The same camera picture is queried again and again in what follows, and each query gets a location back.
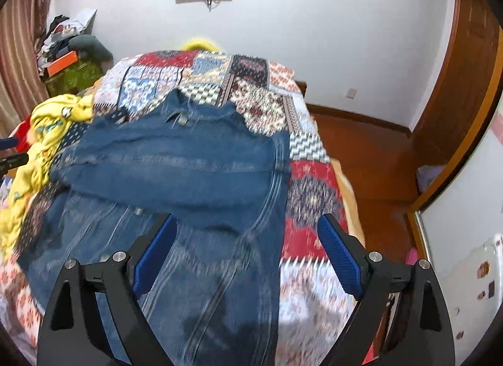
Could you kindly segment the blue denim jacket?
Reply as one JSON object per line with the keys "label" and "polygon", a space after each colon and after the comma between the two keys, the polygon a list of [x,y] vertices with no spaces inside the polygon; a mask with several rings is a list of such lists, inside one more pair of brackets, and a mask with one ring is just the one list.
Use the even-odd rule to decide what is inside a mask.
{"label": "blue denim jacket", "polygon": [[96,118],[62,148],[59,192],[18,259],[44,309],[64,262],[126,250],[161,214],[176,240],[141,310],[177,365],[271,365],[290,182],[289,135],[179,91],[134,121]]}

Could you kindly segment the red fluffy item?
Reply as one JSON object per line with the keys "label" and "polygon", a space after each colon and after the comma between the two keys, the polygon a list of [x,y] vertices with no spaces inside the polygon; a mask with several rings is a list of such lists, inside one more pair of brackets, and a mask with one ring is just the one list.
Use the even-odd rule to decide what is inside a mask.
{"label": "red fluffy item", "polygon": [[9,136],[17,139],[15,147],[17,153],[27,152],[35,142],[31,130],[31,116],[24,119]]}

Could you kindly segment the yellow cartoon print garment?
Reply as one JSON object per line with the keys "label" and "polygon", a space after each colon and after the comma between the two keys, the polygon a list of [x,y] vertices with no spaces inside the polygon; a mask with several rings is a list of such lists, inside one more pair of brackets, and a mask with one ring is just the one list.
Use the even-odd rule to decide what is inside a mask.
{"label": "yellow cartoon print garment", "polygon": [[29,199],[49,180],[49,168],[56,151],[74,122],[92,118],[92,97],[62,94],[36,106],[31,114],[34,143],[29,160],[17,169],[7,207],[1,210],[1,257],[13,253]]}

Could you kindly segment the orange box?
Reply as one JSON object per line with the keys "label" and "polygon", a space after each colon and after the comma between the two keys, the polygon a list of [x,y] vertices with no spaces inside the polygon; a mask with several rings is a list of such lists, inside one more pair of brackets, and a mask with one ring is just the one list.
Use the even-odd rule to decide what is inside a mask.
{"label": "orange box", "polygon": [[47,67],[48,76],[53,76],[68,66],[75,64],[78,61],[78,54],[76,51],[70,51],[61,58],[51,62]]}

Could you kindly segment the patchwork patterned bedspread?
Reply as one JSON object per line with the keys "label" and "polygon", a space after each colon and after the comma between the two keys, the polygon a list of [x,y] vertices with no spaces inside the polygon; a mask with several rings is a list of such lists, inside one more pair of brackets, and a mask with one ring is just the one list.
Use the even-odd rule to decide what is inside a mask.
{"label": "patchwork patterned bedspread", "polygon": [[341,218],[363,238],[357,202],[340,163],[330,158],[303,98],[303,84],[282,64],[221,53],[208,42],[179,51],[123,58],[86,94],[90,116],[125,108],[130,120],[152,111],[172,89],[202,105],[235,104],[256,134],[280,131],[290,138],[292,182],[280,263],[279,365],[315,365],[342,332],[354,300],[330,268],[315,222],[324,213]]}

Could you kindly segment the white decorated wardrobe door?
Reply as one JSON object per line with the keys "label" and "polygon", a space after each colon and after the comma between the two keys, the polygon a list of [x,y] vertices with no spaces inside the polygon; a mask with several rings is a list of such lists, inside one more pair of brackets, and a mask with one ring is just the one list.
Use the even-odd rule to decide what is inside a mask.
{"label": "white decorated wardrobe door", "polygon": [[419,215],[463,364],[502,304],[502,108],[462,169]]}

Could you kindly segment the clutter pile on cabinet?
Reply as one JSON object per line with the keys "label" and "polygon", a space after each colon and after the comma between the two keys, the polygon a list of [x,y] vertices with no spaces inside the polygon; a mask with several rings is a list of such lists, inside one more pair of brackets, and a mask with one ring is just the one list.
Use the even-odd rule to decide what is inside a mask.
{"label": "clutter pile on cabinet", "polygon": [[102,66],[111,64],[112,53],[92,34],[97,10],[84,8],[75,17],[58,15],[53,18],[49,31],[37,53],[38,75],[49,78],[48,65],[70,51],[76,51],[78,60],[91,60]]}

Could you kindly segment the striped brown curtain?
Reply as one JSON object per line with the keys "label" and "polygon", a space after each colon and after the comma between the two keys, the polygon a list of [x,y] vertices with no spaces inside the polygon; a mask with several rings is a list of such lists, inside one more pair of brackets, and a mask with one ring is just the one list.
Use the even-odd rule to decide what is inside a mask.
{"label": "striped brown curtain", "polygon": [[49,98],[38,75],[50,0],[7,0],[1,8],[1,136]]}

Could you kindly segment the brown wooden door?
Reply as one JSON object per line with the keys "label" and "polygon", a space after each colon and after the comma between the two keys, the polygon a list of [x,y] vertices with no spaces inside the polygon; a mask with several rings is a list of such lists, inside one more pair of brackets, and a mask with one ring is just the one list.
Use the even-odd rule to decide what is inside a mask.
{"label": "brown wooden door", "polygon": [[420,166],[443,169],[411,206],[427,207],[476,145],[496,101],[502,73],[502,29],[485,0],[454,0],[448,49],[412,139]]}

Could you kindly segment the white wall socket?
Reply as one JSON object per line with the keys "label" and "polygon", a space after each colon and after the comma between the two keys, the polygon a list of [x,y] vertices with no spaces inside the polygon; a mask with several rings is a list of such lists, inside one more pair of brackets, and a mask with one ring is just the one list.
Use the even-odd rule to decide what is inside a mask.
{"label": "white wall socket", "polygon": [[345,94],[345,97],[347,99],[354,99],[354,97],[356,96],[356,93],[357,93],[357,90],[355,90],[354,88],[350,88],[347,93]]}

